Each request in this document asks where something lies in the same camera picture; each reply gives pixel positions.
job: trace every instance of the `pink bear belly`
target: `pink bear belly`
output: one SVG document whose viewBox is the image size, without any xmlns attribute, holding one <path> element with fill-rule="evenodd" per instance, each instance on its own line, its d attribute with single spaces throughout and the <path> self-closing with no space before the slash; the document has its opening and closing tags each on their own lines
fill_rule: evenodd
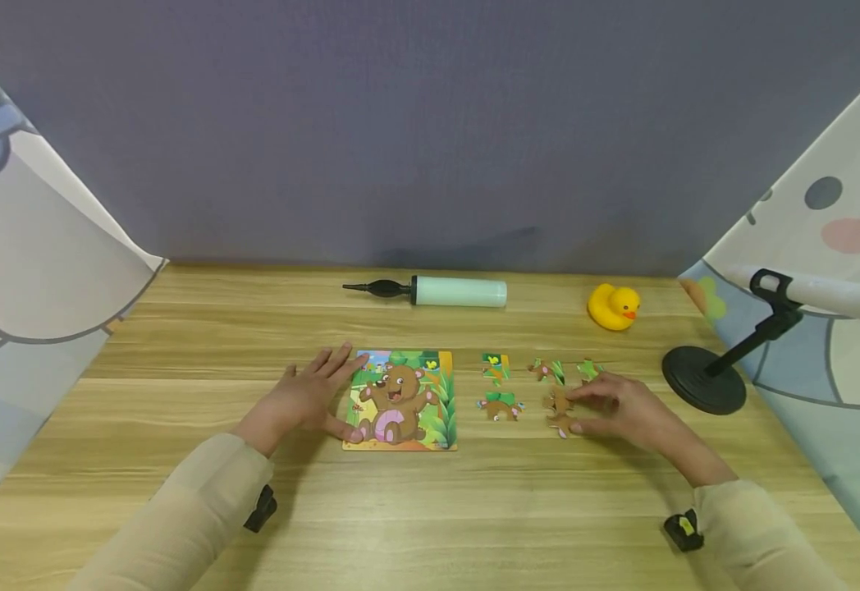
<svg viewBox="0 0 860 591">
<path fill-rule="evenodd" d="M 379 442 L 387 441 L 385 432 L 387 431 L 388 423 L 403 423 L 404 413 L 399 410 L 387 410 L 384 415 L 381 415 L 374 424 L 374 437 Z"/>
</svg>

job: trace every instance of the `beige sleeve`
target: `beige sleeve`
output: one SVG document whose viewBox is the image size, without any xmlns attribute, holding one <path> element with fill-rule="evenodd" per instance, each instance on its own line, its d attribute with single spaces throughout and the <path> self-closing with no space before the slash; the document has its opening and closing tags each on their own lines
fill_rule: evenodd
<svg viewBox="0 0 860 591">
<path fill-rule="evenodd" d="M 693 492 L 698 528 L 743 591 L 846 590 L 789 515 L 755 483 Z"/>
<path fill-rule="evenodd" d="M 236 435 L 194 449 L 68 589 L 175 591 L 204 574 L 256 507 L 272 463 Z"/>
</svg>

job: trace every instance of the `yellow rubber duck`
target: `yellow rubber duck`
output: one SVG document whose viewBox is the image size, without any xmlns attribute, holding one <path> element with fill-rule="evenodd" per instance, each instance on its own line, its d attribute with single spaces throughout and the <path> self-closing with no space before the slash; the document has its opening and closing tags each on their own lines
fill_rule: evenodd
<svg viewBox="0 0 860 591">
<path fill-rule="evenodd" d="M 629 287 L 614 287 L 609 282 L 597 286 L 588 298 L 588 314 L 608 330 L 629 328 L 637 318 L 640 294 Z"/>
</svg>

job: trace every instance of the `black pump nozzle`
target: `black pump nozzle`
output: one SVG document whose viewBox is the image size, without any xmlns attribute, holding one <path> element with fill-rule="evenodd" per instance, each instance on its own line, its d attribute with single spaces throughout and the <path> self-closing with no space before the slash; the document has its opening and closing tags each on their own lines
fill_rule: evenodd
<svg viewBox="0 0 860 591">
<path fill-rule="evenodd" d="M 345 290 L 366 291 L 379 298 L 393 298 L 410 293 L 410 286 L 402 286 L 399 282 L 392 281 L 391 279 L 378 279 L 368 282 L 368 284 L 364 284 L 363 282 L 359 284 L 345 284 L 342 287 Z"/>
</svg>

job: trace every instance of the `wood grain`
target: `wood grain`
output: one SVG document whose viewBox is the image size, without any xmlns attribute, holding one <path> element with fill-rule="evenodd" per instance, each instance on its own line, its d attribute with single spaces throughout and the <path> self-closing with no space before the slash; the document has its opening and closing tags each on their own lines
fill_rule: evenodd
<svg viewBox="0 0 860 591">
<path fill-rule="evenodd" d="M 196 444 L 230 428 L 291 361 L 346 338 L 362 349 L 454 353 L 460 451 L 355 453 L 314 433 L 275 455 L 280 510 L 244 533 L 198 589 L 731 589 L 704 552 L 674 554 L 659 526 L 691 494 L 664 461 L 546 427 L 535 356 L 589 357 L 647 381 L 744 477 L 794 516 L 851 589 L 860 534 L 754 392 L 730 417 L 669 391 L 671 347 L 721 350 L 666 279 L 613 278 L 643 298 L 625 333 L 584 305 L 599 281 L 500 275 L 505 310 L 410 307 L 339 290 L 406 273 L 170 266 L 0 486 L 0 589 L 60 589 Z M 487 421 L 482 350 L 510 355 L 518 423 Z M 336 399 L 336 406 L 344 401 Z"/>
</svg>

